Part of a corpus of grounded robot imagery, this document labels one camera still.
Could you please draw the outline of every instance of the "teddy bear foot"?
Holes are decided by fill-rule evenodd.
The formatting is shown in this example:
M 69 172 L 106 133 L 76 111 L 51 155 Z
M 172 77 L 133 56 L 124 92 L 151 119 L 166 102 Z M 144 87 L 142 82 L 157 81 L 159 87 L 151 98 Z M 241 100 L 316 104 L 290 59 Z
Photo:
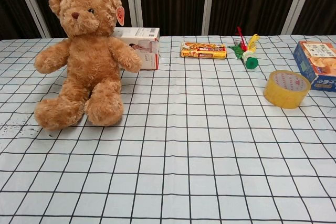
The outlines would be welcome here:
M 91 97 L 85 104 L 88 120 L 97 126 L 112 126 L 120 121 L 123 104 L 119 94 L 112 94 L 102 99 Z
M 40 126 L 53 131 L 77 123 L 83 112 L 83 105 L 80 102 L 58 97 L 39 102 L 34 114 Z

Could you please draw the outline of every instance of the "teddy bear arm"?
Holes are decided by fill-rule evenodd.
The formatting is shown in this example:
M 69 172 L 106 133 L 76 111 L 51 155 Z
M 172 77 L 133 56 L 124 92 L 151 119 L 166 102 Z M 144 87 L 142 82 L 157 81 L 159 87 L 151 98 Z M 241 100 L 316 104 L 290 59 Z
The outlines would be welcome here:
M 65 66 L 69 57 L 70 40 L 63 40 L 41 51 L 35 59 L 34 67 L 40 73 L 52 73 Z
M 109 38 L 108 45 L 113 59 L 125 70 L 133 73 L 139 72 L 142 62 L 133 48 L 113 37 Z

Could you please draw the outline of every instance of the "yellow package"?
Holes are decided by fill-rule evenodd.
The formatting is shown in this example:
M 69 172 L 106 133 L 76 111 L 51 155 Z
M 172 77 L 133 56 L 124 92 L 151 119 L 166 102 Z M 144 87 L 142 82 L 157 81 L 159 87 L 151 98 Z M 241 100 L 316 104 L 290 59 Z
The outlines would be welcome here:
M 226 48 L 223 44 L 182 42 L 181 57 L 225 59 Z

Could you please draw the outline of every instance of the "teddy bear leg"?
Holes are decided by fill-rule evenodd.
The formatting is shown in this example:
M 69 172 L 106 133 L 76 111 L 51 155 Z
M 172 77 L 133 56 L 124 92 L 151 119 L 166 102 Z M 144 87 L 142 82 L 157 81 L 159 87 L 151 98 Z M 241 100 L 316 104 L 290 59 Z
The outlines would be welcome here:
M 58 97 L 40 101 L 34 111 L 38 124 L 48 130 L 58 130 L 79 121 L 84 113 L 89 90 L 67 79 Z
M 119 80 L 105 79 L 95 86 L 85 104 L 85 113 L 93 125 L 111 126 L 117 123 L 123 113 Z

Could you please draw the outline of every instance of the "red tag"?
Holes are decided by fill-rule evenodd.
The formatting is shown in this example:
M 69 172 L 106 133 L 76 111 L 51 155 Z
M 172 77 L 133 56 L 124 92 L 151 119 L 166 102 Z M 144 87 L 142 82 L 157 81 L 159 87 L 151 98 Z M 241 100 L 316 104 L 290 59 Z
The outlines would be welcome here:
M 116 16 L 119 24 L 124 26 L 125 10 L 124 7 L 119 6 L 116 10 Z

